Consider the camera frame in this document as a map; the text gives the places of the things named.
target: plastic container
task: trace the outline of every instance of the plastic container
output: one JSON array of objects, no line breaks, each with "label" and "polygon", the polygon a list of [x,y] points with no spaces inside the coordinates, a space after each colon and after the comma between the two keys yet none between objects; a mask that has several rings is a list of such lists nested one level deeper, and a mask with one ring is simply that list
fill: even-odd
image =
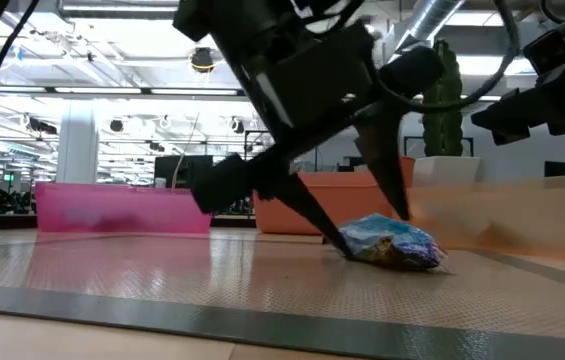
[{"label": "plastic container", "polygon": [[41,232],[206,233],[211,216],[183,189],[125,185],[36,185]]},{"label": "plastic container", "polygon": [[[413,180],[415,159],[402,157],[406,187]],[[393,209],[370,172],[300,173],[300,178],[336,226],[373,213],[393,216]],[[279,200],[263,201],[254,194],[255,223],[264,233],[318,235],[320,232]]]}]

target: crumpled plastic bag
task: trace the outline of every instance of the crumpled plastic bag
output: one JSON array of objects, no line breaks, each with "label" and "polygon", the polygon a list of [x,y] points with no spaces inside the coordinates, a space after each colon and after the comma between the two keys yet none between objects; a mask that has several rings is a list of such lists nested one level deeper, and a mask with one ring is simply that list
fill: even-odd
[{"label": "crumpled plastic bag", "polygon": [[402,270],[429,270],[447,255],[433,237],[410,224],[372,214],[340,227],[357,260]]}]

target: ventilation duct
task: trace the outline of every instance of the ventilation duct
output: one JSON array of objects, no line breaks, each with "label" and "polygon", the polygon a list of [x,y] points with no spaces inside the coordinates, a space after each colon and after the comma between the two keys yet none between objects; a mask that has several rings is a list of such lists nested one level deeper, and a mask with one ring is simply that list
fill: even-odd
[{"label": "ventilation duct", "polygon": [[395,34],[387,39],[387,50],[400,52],[408,47],[433,40],[444,24],[466,0],[418,0],[406,26],[394,28]]}]

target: wall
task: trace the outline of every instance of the wall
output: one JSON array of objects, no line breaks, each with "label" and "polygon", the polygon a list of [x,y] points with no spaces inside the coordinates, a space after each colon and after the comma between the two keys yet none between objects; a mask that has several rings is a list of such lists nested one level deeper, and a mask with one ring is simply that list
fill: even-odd
[{"label": "wall", "polygon": [[544,177],[545,161],[565,162],[565,135],[552,136],[546,126],[531,129],[531,137],[496,146],[489,131],[465,120],[465,136],[475,141],[475,155],[483,159],[483,181],[507,182]]},{"label": "wall", "polygon": [[[420,116],[409,114],[402,120],[401,136],[421,136]],[[469,117],[463,124],[464,135],[473,137],[475,156],[483,159],[482,181],[510,182],[544,177],[545,161],[565,162],[565,135],[552,136],[546,126],[531,129],[531,137],[516,143],[496,146],[491,133],[474,126]],[[353,143],[355,130],[347,129],[320,145],[318,165],[335,168],[342,164],[345,156],[359,156]],[[299,160],[313,163],[314,153],[310,151]]]},{"label": "wall", "polygon": [[[348,165],[344,161],[345,156],[360,156],[353,140],[357,137],[357,132],[353,128],[349,128],[340,134],[332,137],[318,146],[318,171],[336,171],[337,165]],[[313,171],[313,163],[315,162],[315,151],[308,151],[306,154],[299,156],[296,163],[310,163],[302,170]]]}]

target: mounted camera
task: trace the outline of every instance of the mounted camera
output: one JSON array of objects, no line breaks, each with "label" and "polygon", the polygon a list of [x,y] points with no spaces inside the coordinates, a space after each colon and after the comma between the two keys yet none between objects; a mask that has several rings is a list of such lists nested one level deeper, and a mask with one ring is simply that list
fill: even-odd
[{"label": "mounted camera", "polygon": [[551,135],[565,134],[565,22],[523,52],[538,74],[535,87],[513,90],[472,116],[475,125],[491,130],[497,145],[528,138],[529,128],[545,123]]}]

